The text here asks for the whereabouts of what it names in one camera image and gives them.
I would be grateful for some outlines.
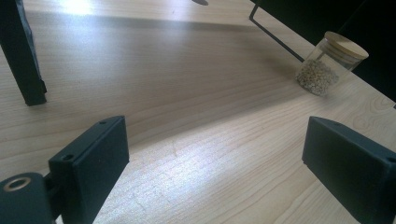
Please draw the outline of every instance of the wooden lid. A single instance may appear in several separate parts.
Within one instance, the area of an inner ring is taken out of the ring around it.
[[[355,44],[351,40],[339,34],[328,31],[326,32],[324,37],[333,47],[343,51],[345,54],[350,55],[354,58],[363,60],[369,56],[369,53],[367,53],[367,51],[364,50],[361,46]]]

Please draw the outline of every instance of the jar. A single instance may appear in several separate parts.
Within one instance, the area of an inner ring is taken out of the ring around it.
[[[356,43],[326,32],[297,71],[296,80],[307,91],[323,96],[368,56]]]

